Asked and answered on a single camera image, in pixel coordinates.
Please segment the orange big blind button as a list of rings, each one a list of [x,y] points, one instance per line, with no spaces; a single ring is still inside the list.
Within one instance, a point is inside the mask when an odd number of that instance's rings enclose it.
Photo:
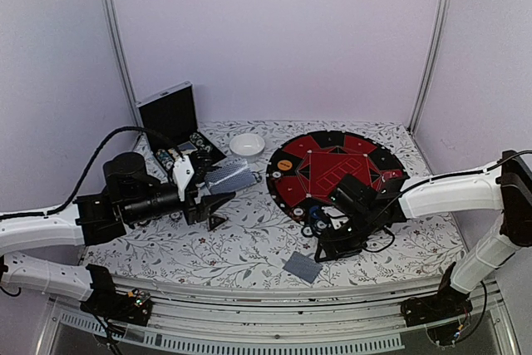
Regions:
[[[280,160],[277,163],[277,167],[281,171],[288,171],[293,168],[293,163],[290,160]]]

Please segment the blue small blind button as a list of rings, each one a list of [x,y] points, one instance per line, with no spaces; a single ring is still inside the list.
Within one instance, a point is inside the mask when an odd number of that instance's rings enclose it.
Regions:
[[[313,206],[309,209],[309,215],[313,219],[322,218],[322,208],[320,206]]]

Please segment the red chips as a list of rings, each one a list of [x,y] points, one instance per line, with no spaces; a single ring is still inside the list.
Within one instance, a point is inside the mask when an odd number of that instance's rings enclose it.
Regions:
[[[305,215],[304,209],[296,207],[292,209],[292,216],[294,220],[301,220]]]

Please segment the blue card deck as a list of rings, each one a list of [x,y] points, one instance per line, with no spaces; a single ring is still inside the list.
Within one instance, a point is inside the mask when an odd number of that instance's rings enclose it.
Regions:
[[[258,181],[245,159],[234,159],[210,171],[204,182],[213,195],[236,192],[255,185]]]

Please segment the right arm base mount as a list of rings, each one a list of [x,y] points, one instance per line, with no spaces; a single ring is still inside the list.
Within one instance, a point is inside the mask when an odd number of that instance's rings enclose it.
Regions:
[[[400,304],[400,313],[407,327],[465,316],[472,309],[469,295],[452,288],[424,297],[412,297]]]

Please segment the dealt cards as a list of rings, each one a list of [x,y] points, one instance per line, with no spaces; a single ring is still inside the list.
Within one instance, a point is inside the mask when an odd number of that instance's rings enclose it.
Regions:
[[[303,282],[313,284],[321,273],[323,265],[311,255],[293,252],[283,269]]]

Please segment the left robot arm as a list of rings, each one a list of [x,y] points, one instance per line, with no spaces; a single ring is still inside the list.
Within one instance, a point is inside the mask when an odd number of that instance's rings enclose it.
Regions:
[[[139,223],[175,212],[190,224],[204,221],[218,199],[199,198],[196,185],[211,169],[205,153],[181,155],[163,183],[149,175],[142,155],[126,152],[103,165],[106,185],[101,193],[78,196],[55,208],[2,214],[1,285],[19,284],[83,303],[91,300],[105,316],[117,316],[124,301],[106,268],[51,263],[29,258],[24,250],[106,244]]]

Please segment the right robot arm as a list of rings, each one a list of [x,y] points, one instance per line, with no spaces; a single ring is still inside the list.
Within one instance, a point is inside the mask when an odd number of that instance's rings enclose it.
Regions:
[[[318,262],[343,259],[369,249],[367,241],[393,224],[426,215],[463,210],[499,210],[491,230],[444,273],[430,301],[436,318],[448,318],[462,297],[519,249],[531,245],[531,171],[522,153],[508,150],[500,160],[473,170],[410,177],[399,170],[370,167],[369,181],[351,171],[326,180],[320,195],[309,193],[317,173],[306,159],[297,171],[268,168],[266,183],[275,203],[303,231],[318,237]]]

